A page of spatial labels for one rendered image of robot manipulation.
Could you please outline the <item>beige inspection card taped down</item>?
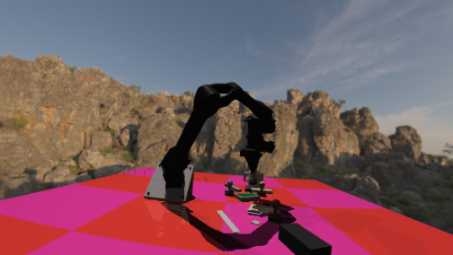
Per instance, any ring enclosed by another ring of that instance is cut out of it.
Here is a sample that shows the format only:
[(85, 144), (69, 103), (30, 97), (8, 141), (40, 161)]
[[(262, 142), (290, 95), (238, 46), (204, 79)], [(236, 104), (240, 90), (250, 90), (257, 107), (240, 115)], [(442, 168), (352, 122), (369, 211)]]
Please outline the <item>beige inspection card taped down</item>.
[(263, 212), (264, 214), (268, 214), (268, 212), (273, 212), (272, 207), (267, 207), (267, 206), (262, 206), (262, 205), (256, 206), (254, 204), (250, 204), (250, 205), (251, 206), (249, 208), (247, 208), (247, 210), (260, 212), (260, 213)]

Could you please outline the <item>red-handled rubber stamp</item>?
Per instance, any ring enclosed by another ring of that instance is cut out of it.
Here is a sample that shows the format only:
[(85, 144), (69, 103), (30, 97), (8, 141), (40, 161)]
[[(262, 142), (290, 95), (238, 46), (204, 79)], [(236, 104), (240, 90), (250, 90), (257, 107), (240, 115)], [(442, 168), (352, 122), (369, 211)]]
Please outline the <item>red-handled rubber stamp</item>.
[(278, 199), (274, 199), (271, 202), (271, 206), (273, 208), (273, 212), (268, 212), (268, 222), (279, 222), (282, 223), (282, 213), (278, 212), (278, 209), (281, 206), (281, 203)]

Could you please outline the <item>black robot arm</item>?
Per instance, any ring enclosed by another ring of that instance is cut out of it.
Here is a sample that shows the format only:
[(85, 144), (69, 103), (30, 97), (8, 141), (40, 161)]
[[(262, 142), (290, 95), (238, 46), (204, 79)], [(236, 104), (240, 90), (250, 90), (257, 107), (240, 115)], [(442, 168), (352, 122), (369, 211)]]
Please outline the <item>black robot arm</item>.
[[(221, 96), (220, 93), (227, 93)], [(193, 99), (193, 111), (180, 135), (176, 146), (165, 154), (161, 161), (166, 188), (182, 188), (184, 183), (184, 170), (188, 168), (191, 158), (188, 152), (205, 121), (215, 115), (218, 109), (228, 106), (232, 101), (238, 100), (259, 119), (247, 116), (248, 133), (272, 134), (275, 131), (273, 111), (262, 101), (255, 100), (235, 82), (213, 83), (200, 85)], [(272, 154), (275, 149), (273, 141), (267, 142), (260, 137), (256, 149), (263, 149)]]

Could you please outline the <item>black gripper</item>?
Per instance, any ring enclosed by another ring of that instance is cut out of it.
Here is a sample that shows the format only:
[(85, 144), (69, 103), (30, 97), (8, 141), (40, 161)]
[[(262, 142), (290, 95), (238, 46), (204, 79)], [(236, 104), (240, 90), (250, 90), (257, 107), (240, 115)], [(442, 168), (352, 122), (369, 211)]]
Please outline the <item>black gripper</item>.
[(247, 138), (247, 147), (243, 148), (240, 151), (240, 156), (243, 156), (245, 160), (247, 161), (249, 168), (251, 172), (255, 172), (258, 168), (258, 164), (260, 161), (260, 158), (264, 156), (264, 154), (261, 154), (260, 152), (265, 152), (263, 149), (256, 149), (256, 144), (258, 142), (258, 139), (262, 137), (262, 134), (251, 134), (248, 133)]

